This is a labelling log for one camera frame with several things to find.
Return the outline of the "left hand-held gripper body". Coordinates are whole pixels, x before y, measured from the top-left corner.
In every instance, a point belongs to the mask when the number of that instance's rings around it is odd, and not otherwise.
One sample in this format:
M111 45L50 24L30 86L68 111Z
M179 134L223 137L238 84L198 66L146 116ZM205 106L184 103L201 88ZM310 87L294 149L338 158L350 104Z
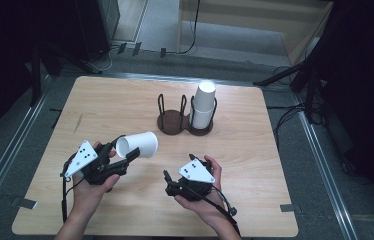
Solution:
M62 177L67 179L78 173L89 184L102 185L111 175L125 175L129 163L125 159L111 163L109 153L112 149L110 143L93 147L84 140L77 152L64 164Z

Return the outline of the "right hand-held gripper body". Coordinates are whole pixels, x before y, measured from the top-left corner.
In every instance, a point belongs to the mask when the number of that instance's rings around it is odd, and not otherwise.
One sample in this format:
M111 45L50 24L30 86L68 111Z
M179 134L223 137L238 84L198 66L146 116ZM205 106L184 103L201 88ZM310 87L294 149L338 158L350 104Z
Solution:
M200 201L211 192L215 183L211 164L199 159L182 166L178 173L181 178L178 181L172 179L171 185L167 184L165 188L168 196L180 195L188 201Z

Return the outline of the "white paper cup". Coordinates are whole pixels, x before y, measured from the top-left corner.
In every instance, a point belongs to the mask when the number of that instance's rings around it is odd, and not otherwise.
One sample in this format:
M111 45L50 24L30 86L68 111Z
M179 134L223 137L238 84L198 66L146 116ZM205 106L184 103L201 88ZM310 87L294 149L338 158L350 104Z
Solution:
M153 157L158 150L158 139L153 132L144 132L120 137L115 143L116 153L125 157L129 152L138 148L140 157Z
M193 110L190 112L190 124L195 129L205 129L209 126L214 111Z
M207 112L214 107L216 85L213 81L201 81L194 96L194 108Z

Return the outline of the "dark brown double cup holder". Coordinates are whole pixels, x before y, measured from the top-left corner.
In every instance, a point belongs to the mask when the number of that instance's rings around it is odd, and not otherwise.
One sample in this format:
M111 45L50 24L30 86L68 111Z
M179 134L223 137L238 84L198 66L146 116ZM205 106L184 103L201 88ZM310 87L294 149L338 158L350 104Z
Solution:
M181 97L179 110L166 110L164 95L160 94L157 98L159 116L157 118L157 126L159 130L167 135L177 135L184 130L195 136L205 136L213 129L213 118L217 108L217 99L214 99L214 108L211 110L208 124L203 128L197 128L197 118L199 114L196 113L193 103L194 97L191 97L190 104L192 113L185 115L187 106L187 97Z

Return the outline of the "person's left hand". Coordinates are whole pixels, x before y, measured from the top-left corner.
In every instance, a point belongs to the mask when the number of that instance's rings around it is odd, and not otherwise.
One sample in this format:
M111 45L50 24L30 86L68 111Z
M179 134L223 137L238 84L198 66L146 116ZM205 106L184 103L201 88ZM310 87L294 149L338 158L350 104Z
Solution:
M117 174L108 177L102 185L90 185L80 174L73 175L73 206L70 216L81 215L92 217L96 212L105 193L109 192L119 181Z

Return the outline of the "grey tape strip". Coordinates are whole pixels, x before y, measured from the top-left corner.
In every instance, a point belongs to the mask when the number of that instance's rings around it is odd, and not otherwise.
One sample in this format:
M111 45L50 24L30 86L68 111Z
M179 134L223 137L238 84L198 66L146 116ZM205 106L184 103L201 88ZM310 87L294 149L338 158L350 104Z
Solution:
M282 204L280 205L280 209L282 212L302 213L301 207L295 204Z
M37 206L37 202L34 200L30 200L24 197L17 196L11 201L11 205L14 207L35 209Z

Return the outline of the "black tripod stand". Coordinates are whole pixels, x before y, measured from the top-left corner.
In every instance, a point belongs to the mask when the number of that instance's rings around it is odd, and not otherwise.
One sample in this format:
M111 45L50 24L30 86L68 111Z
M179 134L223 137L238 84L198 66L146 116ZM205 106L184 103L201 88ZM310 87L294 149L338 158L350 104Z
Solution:
M253 85L259 87L268 86L290 75L295 75L290 83L290 89L293 92L299 93L304 89L304 87L307 87L304 102L304 114L310 124L315 124L316 121L313 119L313 100L318 83L317 63L318 60L316 57L309 56L300 63L289 67L266 80L253 82Z
M64 51L57 45L45 41L37 42L33 45L31 56L31 106L34 106L42 96L41 66L44 66L49 74L59 76L62 71L59 58L64 58L81 70L84 70L86 73L102 73L101 70L94 70L92 67L88 66L86 63L83 63L80 59L69 54L67 51Z

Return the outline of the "black cabinet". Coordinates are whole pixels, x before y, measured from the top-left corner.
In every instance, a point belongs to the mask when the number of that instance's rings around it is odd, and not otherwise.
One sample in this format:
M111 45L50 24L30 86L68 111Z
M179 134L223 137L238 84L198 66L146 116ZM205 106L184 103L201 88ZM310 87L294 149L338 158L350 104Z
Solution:
M95 60L107 53L120 20L118 0L75 0L81 27L82 59Z

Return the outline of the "light wooden shelf unit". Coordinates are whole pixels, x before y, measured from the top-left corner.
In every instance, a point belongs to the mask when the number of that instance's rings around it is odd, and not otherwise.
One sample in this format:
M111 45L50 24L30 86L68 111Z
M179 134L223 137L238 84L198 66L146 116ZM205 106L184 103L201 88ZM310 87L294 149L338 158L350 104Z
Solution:
M328 0L177 0L176 50L198 27L198 55L266 65L295 65L309 56L325 28Z

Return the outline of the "metal floor rail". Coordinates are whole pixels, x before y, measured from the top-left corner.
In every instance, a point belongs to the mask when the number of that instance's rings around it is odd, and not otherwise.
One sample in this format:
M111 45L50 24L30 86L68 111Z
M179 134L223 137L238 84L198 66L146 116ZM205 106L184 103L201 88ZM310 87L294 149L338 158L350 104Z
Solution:
M23 95L0 119L0 185L34 121L40 113L54 78L46 74L40 81L39 99L31 104L31 97Z
M344 240L359 240L351 215L329 168L315 129L305 113L300 113L299 117L343 238Z

